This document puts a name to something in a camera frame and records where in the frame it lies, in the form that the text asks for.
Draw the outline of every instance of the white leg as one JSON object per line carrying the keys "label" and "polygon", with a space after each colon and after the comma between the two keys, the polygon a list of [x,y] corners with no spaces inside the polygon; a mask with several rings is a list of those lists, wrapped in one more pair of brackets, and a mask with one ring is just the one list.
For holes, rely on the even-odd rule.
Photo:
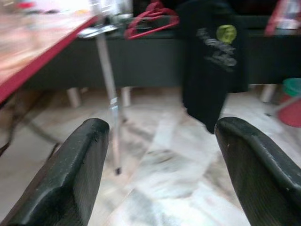
{"label": "white leg", "polygon": [[80,90],[80,93],[87,93],[88,91],[89,91],[89,88],[85,87]]}
{"label": "white leg", "polygon": [[124,87],[121,88],[121,98],[122,98],[122,106],[128,107],[131,105],[131,88]]}
{"label": "white leg", "polygon": [[256,84],[249,84],[249,89],[255,89],[256,88]]}
{"label": "white leg", "polygon": [[67,90],[67,95],[70,101],[70,105],[73,108],[77,108],[81,105],[81,99],[78,88],[71,88]]}
{"label": "white leg", "polygon": [[277,88],[277,84],[264,85],[263,91],[260,96],[260,100],[265,103],[270,102],[276,88]]}

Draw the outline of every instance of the table leg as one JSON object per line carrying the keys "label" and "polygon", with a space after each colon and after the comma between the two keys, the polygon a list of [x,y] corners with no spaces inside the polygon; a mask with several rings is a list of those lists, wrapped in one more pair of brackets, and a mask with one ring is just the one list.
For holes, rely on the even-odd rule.
{"label": "table leg", "polygon": [[119,107],[118,107],[118,97],[113,77],[113,71],[110,61],[110,56],[108,52],[108,47],[106,44],[106,37],[104,33],[96,36],[96,43],[98,48],[98,54],[100,58],[100,63],[103,69],[103,76],[105,86],[107,88],[108,96],[110,99],[110,110],[113,116],[113,139],[112,148],[114,154],[114,167],[116,174],[121,173],[121,159],[120,159],[120,122],[119,122]]}

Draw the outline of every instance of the clothes hanger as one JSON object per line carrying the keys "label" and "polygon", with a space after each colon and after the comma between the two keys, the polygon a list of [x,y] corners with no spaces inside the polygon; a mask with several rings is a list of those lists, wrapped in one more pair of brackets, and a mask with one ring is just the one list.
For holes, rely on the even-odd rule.
{"label": "clothes hanger", "polygon": [[[150,31],[137,33],[137,25],[142,20],[154,21],[162,17],[163,15],[171,16],[169,24],[152,29]],[[165,8],[162,2],[160,2],[160,0],[152,0],[152,2],[147,6],[145,12],[138,15],[128,26],[128,29],[125,32],[125,37],[128,39],[137,39],[148,34],[152,34],[170,27],[174,27],[177,24],[179,24],[179,21],[180,20],[176,12],[169,8]]]}

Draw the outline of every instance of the printed logo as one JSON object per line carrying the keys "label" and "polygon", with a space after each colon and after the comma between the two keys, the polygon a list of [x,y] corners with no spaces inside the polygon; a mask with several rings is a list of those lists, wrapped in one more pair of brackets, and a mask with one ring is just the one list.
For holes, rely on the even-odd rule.
{"label": "printed logo", "polygon": [[237,36],[235,26],[227,24],[220,26],[216,31],[216,37],[225,44],[231,44]]}
{"label": "printed logo", "polygon": [[[210,55],[212,54],[211,56],[204,57],[206,60],[209,60],[214,64],[221,66],[228,72],[233,72],[233,69],[231,69],[230,67],[233,67],[237,64],[237,60],[234,58],[235,48],[233,46],[221,40],[211,38],[206,28],[199,28],[197,30],[196,36],[201,39],[205,45],[210,46],[213,49],[213,52],[210,53]],[[230,37],[231,42],[233,42],[235,37],[233,37],[233,35],[231,35]]]}

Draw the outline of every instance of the floor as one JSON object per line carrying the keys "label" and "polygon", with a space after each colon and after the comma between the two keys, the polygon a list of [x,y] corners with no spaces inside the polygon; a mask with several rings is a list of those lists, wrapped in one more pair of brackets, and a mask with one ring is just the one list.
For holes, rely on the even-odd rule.
{"label": "floor", "polygon": [[[111,147],[103,170],[90,226],[248,226],[232,188],[214,135],[189,117],[179,89],[134,89],[124,111],[123,174],[115,176]],[[271,106],[258,89],[231,94],[223,116],[237,116],[269,135],[301,166],[300,129],[265,116]],[[83,106],[71,109],[56,93],[30,115],[64,140],[85,119],[111,121],[104,91],[83,94]],[[0,116],[0,144],[7,126]],[[52,144],[20,126],[12,146],[0,158],[0,220],[45,162]]]}

